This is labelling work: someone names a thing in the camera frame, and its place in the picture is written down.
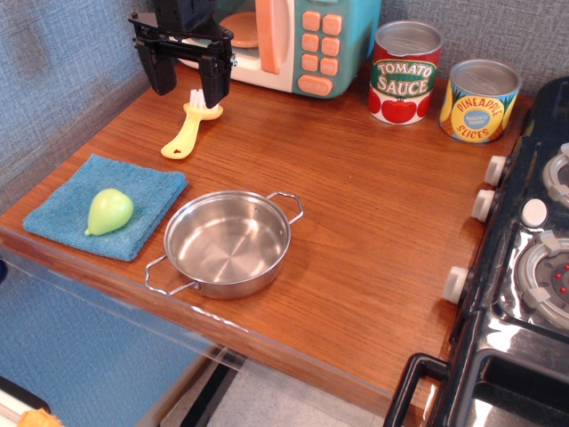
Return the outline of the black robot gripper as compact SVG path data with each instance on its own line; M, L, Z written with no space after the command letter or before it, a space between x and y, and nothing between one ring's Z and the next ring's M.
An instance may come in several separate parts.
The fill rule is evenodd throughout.
M133 12L128 20L134 45L152 89L166 95L177 84L175 58L199 64L207 108L229 93L234 55L232 33L214 20L214 1L155 1L152 12Z

